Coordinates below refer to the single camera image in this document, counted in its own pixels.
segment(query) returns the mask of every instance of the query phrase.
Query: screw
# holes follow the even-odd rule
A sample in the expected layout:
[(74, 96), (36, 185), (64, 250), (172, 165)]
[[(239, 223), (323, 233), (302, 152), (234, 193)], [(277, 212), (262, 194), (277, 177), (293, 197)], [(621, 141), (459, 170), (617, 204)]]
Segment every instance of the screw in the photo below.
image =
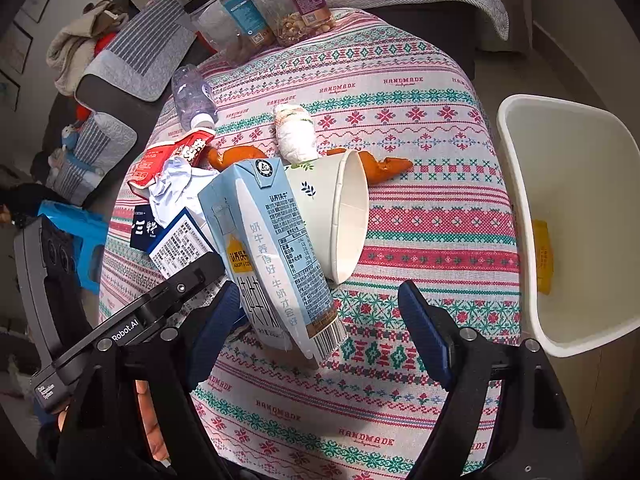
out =
[(467, 341), (473, 341), (476, 337), (478, 337), (478, 333), (473, 329), (465, 326), (460, 329), (460, 337)]
[(535, 339), (527, 339), (524, 342), (524, 346), (526, 346), (527, 350), (529, 350), (530, 352), (537, 352), (538, 350), (540, 350), (540, 343)]
[(174, 327), (170, 326), (169, 328), (162, 330), (160, 333), (160, 339), (163, 341), (173, 341), (177, 335), (178, 331)]
[(109, 339), (108, 337), (105, 337), (104, 339), (100, 339), (100, 341), (98, 341), (96, 347), (100, 352), (106, 352), (109, 348), (111, 348), (112, 344), (113, 341), (111, 341), (111, 339)]

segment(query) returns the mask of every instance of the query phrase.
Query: blue gripper pad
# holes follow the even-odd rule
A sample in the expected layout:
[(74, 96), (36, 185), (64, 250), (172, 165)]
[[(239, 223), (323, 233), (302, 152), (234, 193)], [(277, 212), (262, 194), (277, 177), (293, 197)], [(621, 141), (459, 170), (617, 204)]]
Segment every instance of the blue gripper pad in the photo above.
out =
[(424, 301), (424, 298), (412, 282), (404, 282), (398, 287), (400, 315), (411, 339), (414, 340), (427, 373), (431, 379), (438, 381), (449, 391), (454, 379), (449, 362), (449, 347), (427, 316), (421, 301)]
[(209, 377), (231, 327), (238, 320), (240, 291), (233, 282), (225, 285), (214, 299), (214, 302), (218, 301), (218, 305), (213, 312), (208, 312), (209, 308), (206, 306), (196, 308), (182, 324), (191, 325), (192, 330), (194, 326), (201, 327), (191, 343), (187, 362), (187, 384), (190, 391)]

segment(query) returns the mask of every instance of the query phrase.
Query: striped cushion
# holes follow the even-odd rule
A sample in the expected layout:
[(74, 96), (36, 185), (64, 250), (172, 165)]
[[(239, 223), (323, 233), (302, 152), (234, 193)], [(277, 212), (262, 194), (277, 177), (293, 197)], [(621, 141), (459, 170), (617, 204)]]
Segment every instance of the striped cushion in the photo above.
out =
[[(80, 129), (80, 136), (74, 149), (74, 155), (88, 164), (93, 164), (108, 143), (109, 137), (98, 127), (95, 122), (95, 115), (91, 114)], [(81, 170), (65, 161), (53, 185), (53, 189), (67, 200), (71, 200), (85, 173), (85, 170)]]
[(133, 70), (145, 75), (169, 39), (180, 28), (175, 23), (184, 11), (177, 0), (160, 0), (145, 12), (140, 12), (107, 50), (126, 62)]

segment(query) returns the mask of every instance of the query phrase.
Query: barcode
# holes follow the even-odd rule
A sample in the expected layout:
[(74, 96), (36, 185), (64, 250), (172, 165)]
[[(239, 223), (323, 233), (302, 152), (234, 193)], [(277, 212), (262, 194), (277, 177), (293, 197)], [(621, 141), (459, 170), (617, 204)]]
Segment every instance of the barcode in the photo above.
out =
[(337, 349), (345, 339), (347, 339), (347, 332), (339, 317), (336, 317), (328, 326), (313, 336), (311, 341), (316, 345), (316, 349), (318, 350), (318, 352), (314, 352), (314, 354), (317, 353), (316, 356), (319, 356), (318, 364), (334, 353), (335, 349)]
[(260, 44), (264, 41), (264, 36), (260, 33), (257, 32), (256, 34), (254, 34), (253, 36), (251, 36), (251, 40), (255, 43), (255, 44)]

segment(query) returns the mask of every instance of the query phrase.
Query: paper cup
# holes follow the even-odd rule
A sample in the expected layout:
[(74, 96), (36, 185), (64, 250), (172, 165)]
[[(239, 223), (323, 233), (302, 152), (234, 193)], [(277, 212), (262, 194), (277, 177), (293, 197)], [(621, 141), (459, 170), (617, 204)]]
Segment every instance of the paper cup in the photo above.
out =
[(285, 166), (300, 216), (325, 277), (342, 283), (355, 269), (369, 223), (369, 189), (355, 150)]

